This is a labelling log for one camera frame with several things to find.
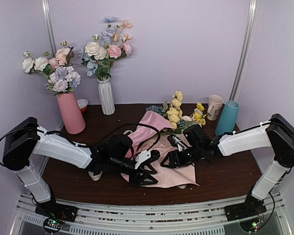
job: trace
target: white mug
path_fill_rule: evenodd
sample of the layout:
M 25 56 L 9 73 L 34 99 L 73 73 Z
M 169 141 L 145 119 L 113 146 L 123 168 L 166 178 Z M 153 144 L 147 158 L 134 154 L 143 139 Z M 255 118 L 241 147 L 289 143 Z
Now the white mug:
M 223 104 L 223 99 L 218 95 L 209 96 L 207 118 L 211 121 L 215 121 L 218 118 L 220 109 Z

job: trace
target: pink vase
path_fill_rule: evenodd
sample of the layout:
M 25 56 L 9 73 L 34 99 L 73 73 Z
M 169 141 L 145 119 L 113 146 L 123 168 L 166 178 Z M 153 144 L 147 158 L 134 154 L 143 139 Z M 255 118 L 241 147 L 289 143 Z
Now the pink vase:
M 85 129 L 85 121 L 79 109 L 74 92 L 57 95 L 61 116 L 70 134 L 78 134 Z

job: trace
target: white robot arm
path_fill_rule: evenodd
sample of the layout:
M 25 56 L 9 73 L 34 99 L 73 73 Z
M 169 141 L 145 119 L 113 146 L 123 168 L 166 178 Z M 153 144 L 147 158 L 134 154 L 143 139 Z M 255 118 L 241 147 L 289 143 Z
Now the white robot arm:
M 133 144 L 128 136 L 113 135 L 107 143 L 86 146 L 55 133 L 57 132 L 47 131 L 37 124 L 37 119 L 29 117 L 5 135 L 2 165 L 14 171 L 32 193 L 37 203 L 37 213 L 58 220 L 65 215 L 67 221 L 74 221 L 77 208 L 56 203 L 52 189 L 29 160 L 31 154 L 71 163 L 87 169 L 94 175 L 100 174 L 108 167 L 114 167 L 120 173 L 129 175 L 129 182 L 135 186 L 158 182 L 151 176 L 157 172 L 150 163 L 160 157 L 159 152 L 148 150 L 140 153 L 136 160 L 125 158 Z
M 227 133 L 209 139 L 199 125 L 193 125 L 183 134 L 192 146 L 183 151 L 172 151 L 161 162 L 163 167 L 181 167 L 211 156 L 230 156 L 234 153 L 260 147 L 272 147 L 275 157 L 252 187 L 241 205 L 225 208 L 229 221 L 257 214 L 263 200 L 281 182 L 294 166 L 294 128 L 279 114 L 258 126 Z

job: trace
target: white vase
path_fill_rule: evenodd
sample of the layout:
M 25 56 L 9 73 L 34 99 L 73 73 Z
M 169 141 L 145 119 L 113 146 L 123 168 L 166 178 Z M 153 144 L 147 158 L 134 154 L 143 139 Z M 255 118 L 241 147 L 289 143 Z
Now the white vase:
M 109 78 L 104 81 L 98 79 L 98 90 L 103 114 L 111 115 L 115 112 L 111 83 Z

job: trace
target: wooden table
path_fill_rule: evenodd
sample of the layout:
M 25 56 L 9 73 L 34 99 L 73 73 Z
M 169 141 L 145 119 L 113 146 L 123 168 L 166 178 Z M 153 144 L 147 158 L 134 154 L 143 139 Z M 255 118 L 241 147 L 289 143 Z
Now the wooden table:
M 102 114 L 99 105 L 91 105 L 84 113 L 86 129 L 78 135 L 64 133 L 73 141 L 92 144 L 124 123 L 139 122 L 149 104 L 116 105 L 111 116 Z M 196 107 L 183 104 L 184 114 L 190 115 Z M 207 121 L 205 132 L 212 138 L 217 121 Z M 186 189 L 137 188 L 125 181 L 116 171 L 103 173 L 93 181 L 88 172 L 74 165 L 50 158 L 43 174 L 44 180 L 60 199 L 109 205 L 172 205 L 204 202 L 247 194 L 259 179 L 261 172 L 250 151 L 223 159 L 196 163 L 196 182 Z

